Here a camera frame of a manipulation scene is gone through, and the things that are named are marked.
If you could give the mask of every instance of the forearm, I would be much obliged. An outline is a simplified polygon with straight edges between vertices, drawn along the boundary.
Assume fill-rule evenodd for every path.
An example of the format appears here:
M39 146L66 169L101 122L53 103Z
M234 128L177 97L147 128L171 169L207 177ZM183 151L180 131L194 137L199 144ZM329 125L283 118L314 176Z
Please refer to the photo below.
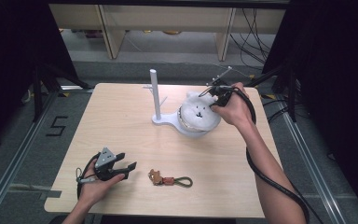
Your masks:
M87 213L92 205L87 203L77 202L72 212L68 215L62 224L80 224L86 218Z
M296 193L255 125L249 121L242 122L236 127L245 140L248 152L258 170L281 186ZM304 214L295 201L258 176L255 177L255 181L260 203L268 223L305 223Z

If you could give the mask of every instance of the person's left hand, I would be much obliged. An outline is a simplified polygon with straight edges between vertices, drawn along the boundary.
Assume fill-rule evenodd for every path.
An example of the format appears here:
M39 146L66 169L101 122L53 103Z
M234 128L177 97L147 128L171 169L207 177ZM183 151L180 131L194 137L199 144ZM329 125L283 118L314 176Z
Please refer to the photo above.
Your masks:
M97 159L91 162L89 169L85 173L85 176L94 175L96 161ZM95 181L83 184L80 192L79 202L92 207L106 195L112 186L120 182L124 176L124 174L115 175L113 178L106 181L99 180L97 176L94 176L94 178L96 178Z

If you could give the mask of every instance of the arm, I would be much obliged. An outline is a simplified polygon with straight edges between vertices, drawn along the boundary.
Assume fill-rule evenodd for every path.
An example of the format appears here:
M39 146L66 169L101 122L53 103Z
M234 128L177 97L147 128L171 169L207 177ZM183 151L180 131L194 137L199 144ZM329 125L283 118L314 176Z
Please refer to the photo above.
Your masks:
M89 169L87 170L85 176L94 174L94 166L96 161L97 160L94 160L89 165ZM116 183L120 182L123 178L124 175L121 174L116 175L107 181L96 180L94 182L83 184L79 200L63 224L82 223L91 207L100 201L109 191L109 189Z
M243 90L241 83L235 84ZM295 192L280 164L267 148L250 111L239 95L233 93L225 107L212 106L212 110L240 132L255 166L270 179ZM277 191L258 176L255 177L258 196L268 223L306 223L301 207L292 199Z

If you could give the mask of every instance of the white object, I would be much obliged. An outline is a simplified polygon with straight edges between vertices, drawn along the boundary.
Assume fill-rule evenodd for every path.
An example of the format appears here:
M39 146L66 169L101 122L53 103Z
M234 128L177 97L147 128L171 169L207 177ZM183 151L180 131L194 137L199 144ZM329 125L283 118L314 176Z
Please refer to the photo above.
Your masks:
M189 91L178 110L178 119L183 128L196 133L214 129L221 118L210 108L213 103L214 98L210 94L200 96L200 92Z
M159 108L159 97L158 97L158 81L157 72L155 69L150 69L150 79L152 81L153 98L155 102L156 119L161 119L161 112Z

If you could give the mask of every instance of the white vertical rod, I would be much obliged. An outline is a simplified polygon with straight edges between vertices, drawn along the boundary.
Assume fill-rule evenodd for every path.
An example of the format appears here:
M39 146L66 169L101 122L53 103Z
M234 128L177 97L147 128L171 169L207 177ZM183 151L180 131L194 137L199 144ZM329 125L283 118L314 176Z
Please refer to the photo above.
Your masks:
M156 110L156 119L160 120L161 112L159 110L158 82L157 82L157 72L155 69L150 69L150 78L152 80L153 97L154 97L155 110Z

